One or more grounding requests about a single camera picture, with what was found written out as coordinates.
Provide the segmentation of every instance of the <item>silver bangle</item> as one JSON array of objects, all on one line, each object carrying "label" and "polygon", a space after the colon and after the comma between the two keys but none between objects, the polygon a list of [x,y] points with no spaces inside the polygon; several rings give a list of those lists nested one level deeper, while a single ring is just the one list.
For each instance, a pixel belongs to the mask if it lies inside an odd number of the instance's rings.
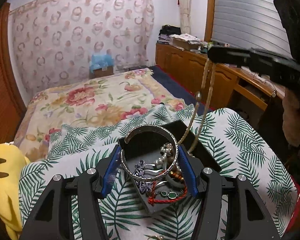
[{"label": "silver bangle", "polygon": [[129,141],[131,140],[132,137],[134,137],[136,134],[138,133],[143,133],[143,132],[155,132],[155,133],[159,133],[160,135],[164,136],[165,138],[167,138],[167,140],[172,144],[172,148],[174,150],[174,159],[172,164],[169,166],[169,168],[161,173],[160,175],[151,177],[151,178],[142,178],[139,176],[134,175],[127,167],[127,163],[126,163],[126,159],[124,157],[124,150],[121,150],[120,152],[120,159],[121,159],[121,164],[123,169],[135,180],[138,181],[143,181],[143,182],[151,182],[151,181],[155,181],[155,180],[159,180],[163,177],[165,177],[174,167],[174,165],[177,162],[178,159],[178,143],[176,138],[173,136],[172,133],[170,133],[167,129],[161,127],[161,126],[156,126],[156,125],[150,125],[150,124],[145,124],[145,125],[141,125],[137,128],[134,128],[133,130],[131,130],[127,136],[124,138],[124,142],[127,144],[129,143]]}]

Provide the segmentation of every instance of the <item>yellow plush toy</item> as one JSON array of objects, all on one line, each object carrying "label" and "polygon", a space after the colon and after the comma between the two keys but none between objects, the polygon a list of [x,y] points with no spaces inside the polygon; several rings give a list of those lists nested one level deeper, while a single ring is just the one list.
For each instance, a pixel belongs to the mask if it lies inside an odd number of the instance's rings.
[{"label": "yellow plush toy", "polygon": [[0,144],[0,218],[12,240],[17,240],[22,230],[18,185],[21,170],[28,163],[18,147]]}]

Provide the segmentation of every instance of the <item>curtain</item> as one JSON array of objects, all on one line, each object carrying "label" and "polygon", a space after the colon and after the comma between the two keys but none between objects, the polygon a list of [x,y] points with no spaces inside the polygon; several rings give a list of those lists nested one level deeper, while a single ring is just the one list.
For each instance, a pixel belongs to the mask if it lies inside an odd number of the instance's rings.
[{"label": "curtain", "polygon": [[26,91],[89,79],[93,54],[114,69],[148,65],[152,0],[36,0],[13,13],[13,47]]},{"label": "curtain", "polygon": [[191,0],[179,0],[179,3],[180,3],[181,33],[191,34],[191,27],[190,27]]}]

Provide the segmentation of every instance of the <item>window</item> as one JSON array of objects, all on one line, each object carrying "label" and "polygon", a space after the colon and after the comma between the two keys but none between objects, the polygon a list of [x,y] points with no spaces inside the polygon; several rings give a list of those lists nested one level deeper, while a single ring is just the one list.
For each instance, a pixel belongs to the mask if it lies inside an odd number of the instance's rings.
[{"label": "window", "polygon": [[287,34],[273,0],[215,0],[211,39],[291,57]]}]

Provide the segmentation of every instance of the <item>red string bracelet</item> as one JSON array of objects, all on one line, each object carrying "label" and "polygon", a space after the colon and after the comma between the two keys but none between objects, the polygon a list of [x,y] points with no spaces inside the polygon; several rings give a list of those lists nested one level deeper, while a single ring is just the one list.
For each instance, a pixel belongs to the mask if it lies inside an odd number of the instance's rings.
[{"label": "red string bracelet", "polygon": [[188,192],[188,189],[187,187],[185,187],[184,189],[184,192],[183,194],[180,196],[180,197],[177,197],[175,199],[168,199],[168,200],[156,200],[155,197],[156,197],[156,194],[154,193],[154,188],[155,188],[155,185],[157,184],[157,181],[154,181],[153,184],[152,184],[152,190],[151,190],[151,195],[149,196],[148,198],[148,203],[150,205],[154,205],[155,203],[158,203],[158,204],[167,204],[167,203],[173,203],[173,202],[176,202],[182,198],[184,198],[186,195],[187,195],[187,192]]}]

